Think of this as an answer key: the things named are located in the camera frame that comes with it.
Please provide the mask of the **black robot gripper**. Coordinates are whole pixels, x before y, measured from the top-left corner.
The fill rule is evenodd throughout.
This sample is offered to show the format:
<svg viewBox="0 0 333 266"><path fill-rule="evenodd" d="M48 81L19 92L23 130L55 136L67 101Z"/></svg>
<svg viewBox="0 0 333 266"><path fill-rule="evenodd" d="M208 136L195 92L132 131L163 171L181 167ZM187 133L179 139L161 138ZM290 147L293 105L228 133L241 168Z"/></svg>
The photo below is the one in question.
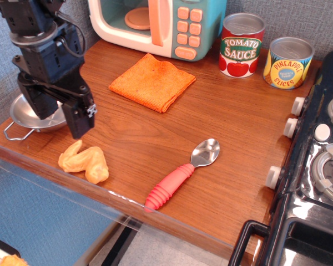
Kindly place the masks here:
<svg viewBox="0 0 333 266"><path fill-rule="evenodd" d="M58 109L74 139L95 127L97 106L80 75L84 50L78 28L69 22L51 22L45 30L24 29L10 33L22 55L13 63L19 68L18 85L35 114L44 120Z"/></svg>

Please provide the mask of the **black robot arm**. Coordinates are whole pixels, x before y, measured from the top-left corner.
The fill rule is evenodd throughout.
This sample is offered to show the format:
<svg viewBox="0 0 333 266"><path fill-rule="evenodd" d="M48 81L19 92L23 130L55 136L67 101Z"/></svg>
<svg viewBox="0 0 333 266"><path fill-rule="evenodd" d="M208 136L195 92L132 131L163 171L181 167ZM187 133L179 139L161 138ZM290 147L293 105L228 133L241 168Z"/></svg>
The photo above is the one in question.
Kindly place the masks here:
<svg viewBox="0 0 333 266"><path fill-rule="evenodd" d="M0 1L11 42L21 50L12 62L17 83L41 119L62 108L74 139L94 127L97 112L80 69L85 37L75 21L60 11L63 1Z"/></svg>

